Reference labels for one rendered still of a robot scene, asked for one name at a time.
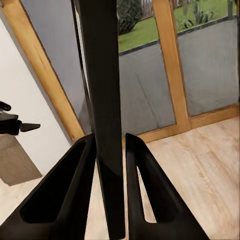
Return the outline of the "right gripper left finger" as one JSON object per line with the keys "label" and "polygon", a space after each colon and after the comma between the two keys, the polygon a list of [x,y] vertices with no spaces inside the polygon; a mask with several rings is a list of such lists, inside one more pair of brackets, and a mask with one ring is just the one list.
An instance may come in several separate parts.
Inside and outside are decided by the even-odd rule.
{"label": "right gripper left finger", "polygon": [[0,240],[84,240],[97,146],[81,137],[0,225]]}

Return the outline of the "poster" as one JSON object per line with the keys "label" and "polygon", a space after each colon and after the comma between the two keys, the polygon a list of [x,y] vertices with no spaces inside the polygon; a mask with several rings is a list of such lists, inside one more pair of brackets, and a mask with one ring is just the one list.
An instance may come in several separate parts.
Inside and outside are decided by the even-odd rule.
{"label": "poster", "polygon": [[109,240],[126,238],[117,0],[71,0]]}

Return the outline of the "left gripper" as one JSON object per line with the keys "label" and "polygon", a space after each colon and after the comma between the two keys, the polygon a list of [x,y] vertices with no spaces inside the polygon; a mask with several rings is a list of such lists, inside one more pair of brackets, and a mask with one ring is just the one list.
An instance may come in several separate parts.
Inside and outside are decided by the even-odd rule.
{"label": "left gripper", "polygon": [[18,114],[0,113],[0,135],[10,134],[18,136],[20,131],[28,132],[41,127],[40,123],[22,123],[18,118]]}

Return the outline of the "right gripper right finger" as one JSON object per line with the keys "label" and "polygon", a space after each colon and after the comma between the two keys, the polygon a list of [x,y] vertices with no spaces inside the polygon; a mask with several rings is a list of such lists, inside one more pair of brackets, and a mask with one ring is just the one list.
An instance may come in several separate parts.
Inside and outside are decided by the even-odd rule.
{"label": "right gripper right finger", "polygon": [[[125,135],[129,240],[210,240],[145,142]],[[145,220],[139,168],[156,223]]]}

